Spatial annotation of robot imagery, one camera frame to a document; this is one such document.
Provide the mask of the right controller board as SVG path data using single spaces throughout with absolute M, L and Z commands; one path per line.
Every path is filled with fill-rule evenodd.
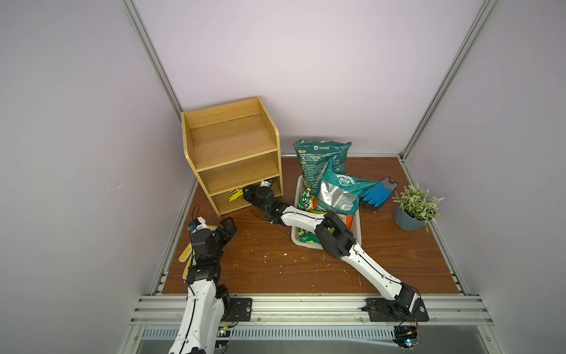
M 396 326 L 393 342 L 402 349 L 414 349 L 422 342 L 419 330 L 415 326 Z

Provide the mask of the potted green plant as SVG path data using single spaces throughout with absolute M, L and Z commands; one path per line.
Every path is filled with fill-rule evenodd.
M 444 198 L 430 195 L 418 184 L 405 186 L 401 193 L 395 192 L 393 201 L 398 203 L 394 214 L 396 225 L 407 232 L 420 229 L 430 231 L 430 223 L 440 216 L 438 206 Z

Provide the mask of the wooden shelf unit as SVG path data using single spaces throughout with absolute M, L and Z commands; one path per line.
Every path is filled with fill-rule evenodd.
M 273 179 L 284 195 L 279 130 L 259 97 L 181 113 L 184 154 L 219 216 L 247 207 L 232 190 Z

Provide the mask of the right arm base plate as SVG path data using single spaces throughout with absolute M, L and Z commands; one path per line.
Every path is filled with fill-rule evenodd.
M 422 298 L 418 297 L 411 314 L 405 314 L 395 301 L 368 298 L 361 311 L 367 312 L 371 322 L 428 322 L 430 317 Z

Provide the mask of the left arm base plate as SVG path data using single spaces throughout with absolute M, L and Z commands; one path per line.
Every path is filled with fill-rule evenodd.
M 231 308 L 225 312 L 222 322 L 237 323 L 250 322 L 253 309 L 253 299 L 250 297 L 234 298 L 230 302 Z

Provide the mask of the yellow work glove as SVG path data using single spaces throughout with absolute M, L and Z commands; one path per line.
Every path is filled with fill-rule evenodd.
M 215 231 L 216 228 L 218 228 L 218 227 L 217 226 L 210 226 L 210 225 L 207 225 L 207 224 L 201 224 L 199 226 L 195 226 L 193 224 L 190 224 L 188 226 L 188 230 L 190 232 L 190 241 L 189 241 L 187 247 L 184 249 L 184 251 L 181 253 L 181 255 L 178 258 L 178 260 L 181 263 L 185 264 L 184 272 L 182 274 L 183 280 L 187 279 L 187 276 L 188 276 L 188 273 L 189 273 L 189 268 L 193 264 L 194 251 L 193 251 L 193 247 L 192 247 L 192 234 L 194 232 L 198 231 L 198 230 L 201 230 L 201 229 L 208 229 L 208 230 Z

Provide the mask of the green orange bee fertilizer bag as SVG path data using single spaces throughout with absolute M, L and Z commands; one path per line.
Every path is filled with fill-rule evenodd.
M 359 208 L 360 197 L 377 184 L 377 181 L 366 181 L 327 170 L 315 196 L 316 209 L 354 215 Z

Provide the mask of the tall green yellow fertilizer bag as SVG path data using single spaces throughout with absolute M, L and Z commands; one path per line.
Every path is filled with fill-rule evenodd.
M 311 196 L 318 194 L 321 180 L 327 170 L 346 173 L 346 158 L 351 142 L 341 143 L 332 140 L 298 140 L 293 144 L 297 158 L 302 166 L 303 183 Z

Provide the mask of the left controller board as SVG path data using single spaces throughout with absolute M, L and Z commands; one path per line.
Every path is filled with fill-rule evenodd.
M 231 340 L 232 328 L 229 326 L 223 326 L 218 328 L 216 341 L 217 342 L 229 342 Z

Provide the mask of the blue work glove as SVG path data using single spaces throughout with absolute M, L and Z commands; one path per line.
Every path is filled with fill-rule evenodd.
M 390 198 L 397 186 L 398 183 L 392 181 L 389 177 L 379 181 L 360 197 L 360 208 L 379 209 Z

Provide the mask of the green yellow packet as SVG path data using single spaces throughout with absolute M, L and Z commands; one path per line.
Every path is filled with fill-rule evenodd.
M 299 197 L 298 208 L 304 211 L 313 211 L 316 208 L 316 198 L 311 194 L 310 188 L 306 188 Z

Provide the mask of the controller board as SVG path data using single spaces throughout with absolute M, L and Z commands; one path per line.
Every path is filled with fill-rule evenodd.
M 422 342 L 419 330 L 415 326 L 396 326 L 393 342 L 402 349 L 414 349 Z
M 216 341 L 217 342 L 229 342 L 231 340 L 232 328 L 229 326 L 223 326 L 218 328 Z

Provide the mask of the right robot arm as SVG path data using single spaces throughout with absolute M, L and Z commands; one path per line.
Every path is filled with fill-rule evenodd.
M 421 306 L 419 292 L 387 272 L 373 260 L 354 239 L 349 227 L 334 212 L 315 214 L 279 201 L 267 185 L 243 188 L 243 198 L 265 213 L 272 224 L 295 227 L 312 232 L 323 250 L 334 259 L 342 260 L 363 275 L 393 309 L 405 316 L 414 314 Z

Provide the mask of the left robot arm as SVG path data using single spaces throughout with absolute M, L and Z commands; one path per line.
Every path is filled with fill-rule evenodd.
M 202 218 L 190 223 L 191 258 L 187 271 L 187 306 L 169 353 L 213 353 L 221 320 L 231 313 L 226 286 L 219 283 L 223 248 L 237 232 L 231 217 L 218 227 Z

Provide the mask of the white plastic basket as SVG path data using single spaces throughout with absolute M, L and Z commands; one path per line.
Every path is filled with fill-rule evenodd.
M 294 207 L 299 207 L 299 200 L 300 200 L 300 197 L 302 196 L 304 191 L 305 191 L 305 186 L 304 186 L 304 183 L 303 183 L 303 177 L 302 177 L 302 175 L 300 175 L 298 177 L 297 183 L 296 183 L 296 193 L 295 193 L 295 199 L 294 199 L 294 204 L 293 204 Z M 349 227 L 349 228 L 352 231 L 354 239 L 359 244 L 362 244 L 361 218 L 360 218 L 360 211 L 359 210 L 357 210 L 356 213 L 353 215 L 351 227 Z M 300 235 L 299 235 L 299 229 L 297 227 L 292 227 L 290 237 L 291 237 L 291 240 L 293 241 L 293 243 L 295 243 L 297 246 L 306 247 L 308 249 L 317 249 L 317 250 L 323 249 L 323 247 L 318 243 L 303 243 L 303 242 L 301 242 L 299 240 Z

